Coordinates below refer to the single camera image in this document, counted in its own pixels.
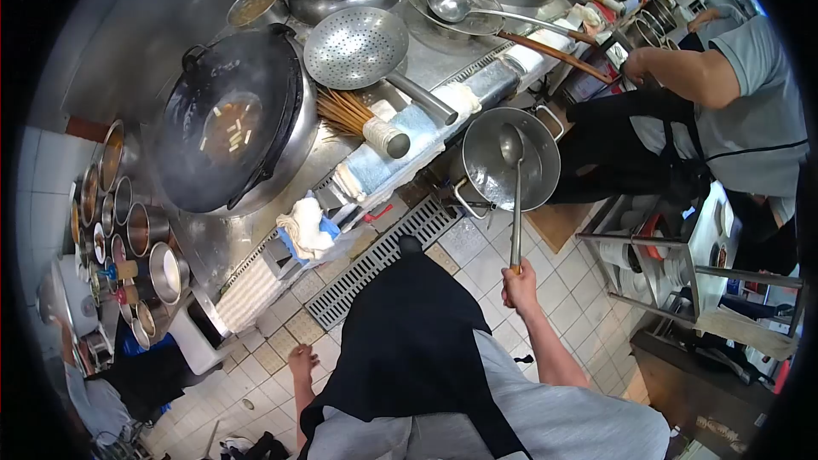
bamboo wok brush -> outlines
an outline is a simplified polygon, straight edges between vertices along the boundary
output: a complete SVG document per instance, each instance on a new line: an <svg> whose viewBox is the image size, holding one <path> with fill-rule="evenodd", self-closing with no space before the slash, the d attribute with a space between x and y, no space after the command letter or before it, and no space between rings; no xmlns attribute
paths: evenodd
<svg viewBox="0 0 818 460"><path fill-rule="evenodd" d="M318 115L344 134L363 137L372 147L392 158L409 151L409 136L376 117L351 91L318 90Z"/></svg>

floor drain grate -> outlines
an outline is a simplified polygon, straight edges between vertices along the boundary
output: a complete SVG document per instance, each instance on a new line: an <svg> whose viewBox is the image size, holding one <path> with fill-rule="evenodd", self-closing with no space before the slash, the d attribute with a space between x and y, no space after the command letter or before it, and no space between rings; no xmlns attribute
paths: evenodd
<svg viewBox="0 0 818 460"><path fill-rule="evenodd" d="M431 195L409 210L403 219L366 249L349 267L307 303L315 320L330 330L346 318L353 298L384 268L399 259L397 239L410 234L423 243L424 250L437 241L463 214L459 209L447 211Z"/></svg>

wooden handle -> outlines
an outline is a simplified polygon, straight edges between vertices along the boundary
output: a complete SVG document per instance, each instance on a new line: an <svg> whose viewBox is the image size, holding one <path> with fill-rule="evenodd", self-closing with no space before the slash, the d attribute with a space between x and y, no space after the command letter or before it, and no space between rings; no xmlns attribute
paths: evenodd
<svg viewBox="0 0 818 460"><path fill-rule="evenodd" d="M562 52L560 50L557 50L556 48L552 48L551 46L543 45L542 43L538 43L535 40L530 40L527 37L512 34L511 32L507 31L497 32L497 36L508 41L514 41L517 45L522 45L532 50L537 50L537 52L541 52L545 55L550 55L551 57L557 58L560 61L568 63L571 66L574 66L584 71L588 75L597 78L599 81L605 83L606 85L612 84L614 82L614 79L600 72L594 66L591 66L588 63L584 63L583 61L580 61L576 57L570 54L566 54L565 52Z"/></svg>
<svg viewBox="0 0 818 460"><path fill-rule="evenodd" d="M599 43L596 42L596 39L594 39L594 36L591 36L590 34L586 34L585 32L568 30L567 34L568 34L568 36L574 38L577 41L585 41L590 46L599 46Z"/></svg>

steel ladle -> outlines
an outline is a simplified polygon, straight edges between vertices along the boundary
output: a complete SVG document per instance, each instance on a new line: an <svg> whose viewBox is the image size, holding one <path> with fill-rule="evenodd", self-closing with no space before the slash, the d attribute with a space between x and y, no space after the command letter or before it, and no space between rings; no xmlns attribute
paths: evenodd
<svg viewBox="0 0 818 460"><path fill-rule="evenodd" d="M598 46L593 36L584 32L578 32L572 29L567 29L563 26L556 25L551 22L544 22L537 18L525 16L523 14L507 13L506 11L498 11L496 9L478 9L472 7L473 0L426 0L429 7L435 12L437 16L446 22L458 23L462 22L465 17L473 13L493 14L506 18L520 20L522 22L530 23L547 28L549 31L556 32L563 36L574 38L577 41L585 41L591 46Z"/></svg>
<svg viewBox="0 0 818 460"><path fill-rule="evenodd" d="M520 175L520 164L525 158L525 145L523 143L523 132L510 124L503 123L500 127L500 153L502 153L503 160L512 169L517 170L517 182L514 191L514 224L511 227L511 258L509 267L519 275L519 258L520 258L520 225L522 221L522 214L520 213L520 205L522 199L523 180Z"/></svg>

perforated skimmer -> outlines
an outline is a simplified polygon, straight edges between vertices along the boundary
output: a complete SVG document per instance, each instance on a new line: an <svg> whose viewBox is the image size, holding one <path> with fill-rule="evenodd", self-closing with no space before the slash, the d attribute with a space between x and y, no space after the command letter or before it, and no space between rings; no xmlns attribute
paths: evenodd
<svg viewBox="0 0 818 460"><path fill-rule="evenodd" d="M403 21L383 9L357 7L324 18L304 45L307 72L322 86L361 89L384 78L432 118L451 125L457 113L395 68L409 49Z"/></svg>

